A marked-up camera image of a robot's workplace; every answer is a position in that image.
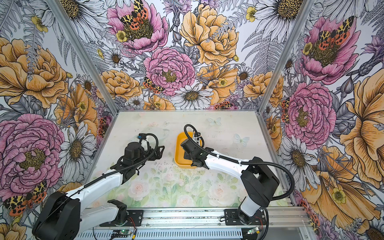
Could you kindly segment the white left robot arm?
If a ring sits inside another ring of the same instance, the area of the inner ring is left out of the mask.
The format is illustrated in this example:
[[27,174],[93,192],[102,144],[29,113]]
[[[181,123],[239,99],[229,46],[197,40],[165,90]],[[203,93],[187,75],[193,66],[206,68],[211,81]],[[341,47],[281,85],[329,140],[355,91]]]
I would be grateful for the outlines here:
[[129,143],[124,156],[99,178],[66,193],[50,195],[35,222],[33,235],[38,240],[73,240],[78,233],[106,222],[125,224],[128,220],[125,204],[110,200],[98,208],[89,206],[127,182],[147,161],[161,159],[164,149],[159,145],[144,149],[140,142]]

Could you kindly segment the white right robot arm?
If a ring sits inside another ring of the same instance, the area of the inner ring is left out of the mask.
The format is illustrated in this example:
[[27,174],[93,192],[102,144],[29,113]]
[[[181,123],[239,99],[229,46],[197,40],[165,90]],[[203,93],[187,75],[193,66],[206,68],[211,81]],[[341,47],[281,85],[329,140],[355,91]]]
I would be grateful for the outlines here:
[[192,167],[216,170],[242,181],[246,197],[242,200],[238,215],[235,217],[244,225],[249,225],[255,213],[266,208],[270,202],[277,200],[275,195],[280,180],[270,167],[276,165],[264,162],[261,158],[243,160],[223,155],[211,148],[203,148],[194,140],[181,143],[184,157],[192,161]]

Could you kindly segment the yellow oval plastic bin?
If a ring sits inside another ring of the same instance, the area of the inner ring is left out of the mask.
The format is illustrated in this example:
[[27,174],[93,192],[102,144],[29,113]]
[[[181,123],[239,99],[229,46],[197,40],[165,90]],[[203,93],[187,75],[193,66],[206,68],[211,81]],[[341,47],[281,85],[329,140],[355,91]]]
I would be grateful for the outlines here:
[[196,167],[192,166],[193,161],[185,159],[185,151],[181,147],[181,143],[187,140],[187,136],[184,132],[180,133],[177,137],[176,149],[175,149],[175,158],[174,161],[178,167],[182,169],[195,169]]

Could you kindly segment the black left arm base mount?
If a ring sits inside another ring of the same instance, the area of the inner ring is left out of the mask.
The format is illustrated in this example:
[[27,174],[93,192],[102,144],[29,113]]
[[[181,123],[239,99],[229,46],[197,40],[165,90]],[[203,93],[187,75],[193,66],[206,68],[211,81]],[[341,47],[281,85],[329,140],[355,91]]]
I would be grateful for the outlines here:
[[115,220],[100,224],[100,227],[140,227],[143,215],[143,210],[126,210],[125,213],[118,213]]

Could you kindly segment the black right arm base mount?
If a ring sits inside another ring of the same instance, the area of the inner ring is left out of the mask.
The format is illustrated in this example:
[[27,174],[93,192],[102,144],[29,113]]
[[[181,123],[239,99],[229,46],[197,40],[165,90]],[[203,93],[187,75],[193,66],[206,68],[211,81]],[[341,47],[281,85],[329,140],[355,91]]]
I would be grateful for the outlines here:
[[224,222],[226,226],[264,226],[267,224],[266,214],[261,210],[257,210],[250,217],[240,209],[224,209]]

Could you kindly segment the right aluminium corner post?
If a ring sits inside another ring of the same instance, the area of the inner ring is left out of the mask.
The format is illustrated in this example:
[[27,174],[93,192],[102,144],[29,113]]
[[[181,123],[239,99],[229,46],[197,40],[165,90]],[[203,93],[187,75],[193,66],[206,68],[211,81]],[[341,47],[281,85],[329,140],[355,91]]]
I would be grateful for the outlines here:
[[279,78],[281,76],[281,72],[284,68],[285,62],[288,60],[290,56],[290,52],[293,49],[299,34],[301,33],[302,29],[305,27],[306,21],[310,16],[311,9],[314,5],[314,0],[307,0],[304,1],[302,4],[302,7],[298,13],[297,19],[293,25],[292,31],[288,34],[286,44],[283,48],[283,51],[280,55],[280,58],[277,62],[277,65],[275,69],[273,70],[273,74],[271,76],[271,80],[269,85],[266,88],[266,92],[264,93],[263,97],[261,98],[261,103],[259,105],[259,108],[257,110],[257,113],[261,115],[263,111],[265,110],[267,103],[269,102],[273,90],[275,86],[278,84]]

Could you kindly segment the aluminium corner frame post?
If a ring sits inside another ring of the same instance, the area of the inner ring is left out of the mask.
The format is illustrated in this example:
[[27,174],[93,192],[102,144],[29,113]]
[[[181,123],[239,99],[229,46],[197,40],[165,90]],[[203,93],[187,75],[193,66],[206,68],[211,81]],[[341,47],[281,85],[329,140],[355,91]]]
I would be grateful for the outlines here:
[[53,14],[56,17],[60,26],[62,26],[62,28],[65,32],[65,35],[68,37],[72,46],[77,51],[77,53],[78,53],[80,59],[82,60],[82,63],[84,64],[88,74],[94,80],[96,86],[98,87],[98,90],[100,91],[106,104],[110,108],[112,115],[117,116],[119,113],[119,109],[117,108],[117,105],[115,104],[115,102],[114,102],[113,98],[111,97],[110,93],[108,92],[104,82],[102,81],[102,78],[101,78],[99,72],[97,71],[96,66],[94,65],[93,61],[91,60],[86,48],[84,47],[84,45],[82,43],[81,38],[78,35],[78,32],[76,30],[75,25],[71,22],[71,20],[67,16],[61,2],[60,1],[48,1],[47,5],[49,6],[50,10],[53,12]]

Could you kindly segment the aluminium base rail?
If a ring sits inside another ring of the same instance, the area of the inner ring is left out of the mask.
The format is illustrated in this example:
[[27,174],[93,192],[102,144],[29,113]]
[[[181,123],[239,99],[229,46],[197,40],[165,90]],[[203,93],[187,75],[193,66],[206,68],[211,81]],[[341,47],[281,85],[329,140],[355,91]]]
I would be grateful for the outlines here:
[[77,240],[315,240],[301,207],[258,210],[248,225],[236,207],[128,209],[123,225],[107,222]]

